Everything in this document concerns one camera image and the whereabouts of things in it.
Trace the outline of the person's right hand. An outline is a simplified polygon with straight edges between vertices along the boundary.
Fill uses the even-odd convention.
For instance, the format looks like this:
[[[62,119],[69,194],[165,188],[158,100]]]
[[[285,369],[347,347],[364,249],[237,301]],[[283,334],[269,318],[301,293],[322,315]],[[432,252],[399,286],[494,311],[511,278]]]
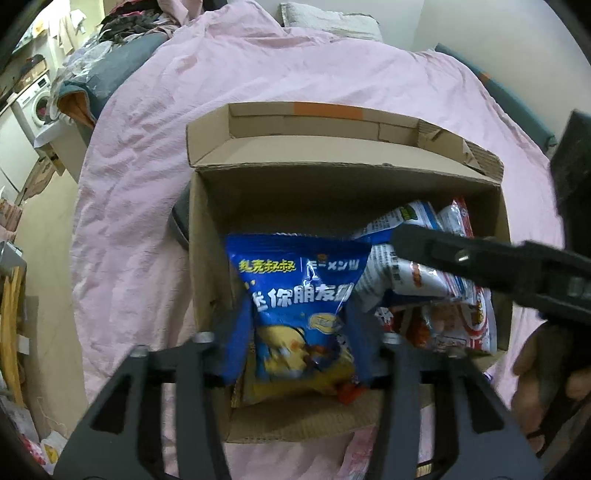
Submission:
[[[533,451],[552,467],[590,424],[590,344],[554,322],[540,325],[514,365],[511,410]]]

